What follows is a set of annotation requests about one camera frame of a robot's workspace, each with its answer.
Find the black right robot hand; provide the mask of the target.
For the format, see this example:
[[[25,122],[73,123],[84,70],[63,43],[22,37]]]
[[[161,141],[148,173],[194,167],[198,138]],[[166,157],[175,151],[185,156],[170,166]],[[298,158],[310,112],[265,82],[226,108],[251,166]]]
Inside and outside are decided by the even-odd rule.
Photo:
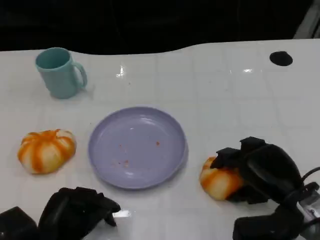
[[[240,149],[226,147],[217,151],[211,169],[235,170],[243,181],[227,197],[231,202],[280,204],[292,192],[304,186],[292,158],[279,146],[253,136],[242,139]]]

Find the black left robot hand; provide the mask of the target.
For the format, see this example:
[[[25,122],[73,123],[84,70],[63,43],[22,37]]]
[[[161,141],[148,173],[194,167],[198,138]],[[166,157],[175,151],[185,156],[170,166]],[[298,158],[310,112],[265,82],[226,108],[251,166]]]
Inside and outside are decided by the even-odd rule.
[[[63,187],[50,197],[41,214],[39,239],[81,240],[101,221],[116,227],[113,214],[120,210],[117,202],[94,189]]]

